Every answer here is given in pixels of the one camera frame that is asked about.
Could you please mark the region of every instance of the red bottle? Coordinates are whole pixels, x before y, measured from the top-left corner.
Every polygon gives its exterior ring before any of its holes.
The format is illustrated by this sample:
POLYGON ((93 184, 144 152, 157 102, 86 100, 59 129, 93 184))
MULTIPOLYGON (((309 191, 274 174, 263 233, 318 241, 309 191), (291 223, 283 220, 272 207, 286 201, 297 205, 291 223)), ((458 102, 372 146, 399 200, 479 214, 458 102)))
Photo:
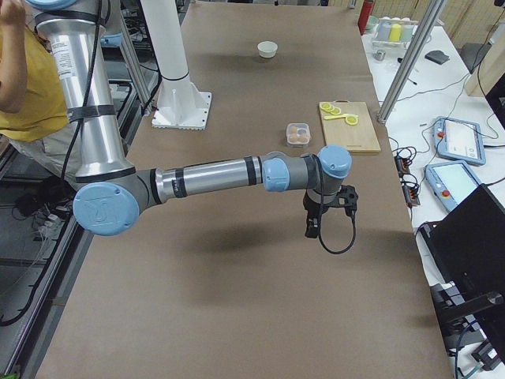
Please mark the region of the red bottle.
POLYGON ((366 24, 370 14, 373 10, 373 0, 365 0, 363 6, 361 7, 360 18, 357 20, 357 26, 360 29, 360 34, 363 36, 365 33, 366 24))

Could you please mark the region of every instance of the person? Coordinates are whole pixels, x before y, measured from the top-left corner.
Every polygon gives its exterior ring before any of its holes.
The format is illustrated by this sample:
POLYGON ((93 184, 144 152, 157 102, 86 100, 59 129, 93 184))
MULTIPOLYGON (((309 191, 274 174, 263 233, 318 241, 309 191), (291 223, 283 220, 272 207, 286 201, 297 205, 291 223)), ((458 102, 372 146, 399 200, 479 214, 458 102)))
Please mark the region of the person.
MULTIPOLYGON (((23 0, 0 0, 0 134, 60 176, 75 129, 66 115, 56 63, 25 24, 25 7, 23 0)), ((79 167, 77 139, 65 170, 65 180, 75 190, 79 167)))

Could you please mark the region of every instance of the white bowl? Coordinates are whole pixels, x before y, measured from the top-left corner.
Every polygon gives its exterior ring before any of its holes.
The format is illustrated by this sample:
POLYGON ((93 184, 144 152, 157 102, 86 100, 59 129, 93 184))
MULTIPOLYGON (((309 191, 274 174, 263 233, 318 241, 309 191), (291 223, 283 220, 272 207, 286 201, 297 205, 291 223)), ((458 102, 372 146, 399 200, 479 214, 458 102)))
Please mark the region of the white bowl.
POLYGON ((272 58, 277 53, 277 43, 271 41, 263 41, 258 43, 258 51, 263 58, 272 58))

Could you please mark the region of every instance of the blue tablet device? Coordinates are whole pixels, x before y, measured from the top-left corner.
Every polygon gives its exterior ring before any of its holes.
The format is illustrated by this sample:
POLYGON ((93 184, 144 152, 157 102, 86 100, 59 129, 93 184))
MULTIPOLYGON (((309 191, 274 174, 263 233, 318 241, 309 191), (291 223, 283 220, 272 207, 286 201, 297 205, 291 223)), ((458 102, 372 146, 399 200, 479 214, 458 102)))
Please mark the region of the blue tablet device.
POLYGON ((461 159, 481 166, 486 163, 479 124, 455 118, 438 117, 433 124, 436 151, 446 159, 461 159))
POLYGON ((425 170, 426 180, 435 196, 449 212, 481 184, 481 180, 464 160, 429 164, 425 170))

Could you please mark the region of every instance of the gray pants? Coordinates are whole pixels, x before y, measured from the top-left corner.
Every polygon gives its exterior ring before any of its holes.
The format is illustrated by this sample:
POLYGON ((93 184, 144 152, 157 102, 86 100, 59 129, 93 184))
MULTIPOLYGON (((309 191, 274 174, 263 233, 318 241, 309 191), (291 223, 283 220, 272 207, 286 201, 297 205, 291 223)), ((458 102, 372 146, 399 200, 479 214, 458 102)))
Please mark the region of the gray pants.
MULTIPOLYGON (((74 128, 67 125, 58 132, 54 132, 47 137, 33 142, 20 142, 10 140, 10 144, 21 154, 32 158, 42 167, 58 177, 62 174, 65 155, 69 149, 73 138, 74 128)), ((65 170, 65 180, 75 189, 79 186, 76 183, 76 172, 81 164, 80 160, 80 137, 77 137, 73 146, 72 154, 65 170)))

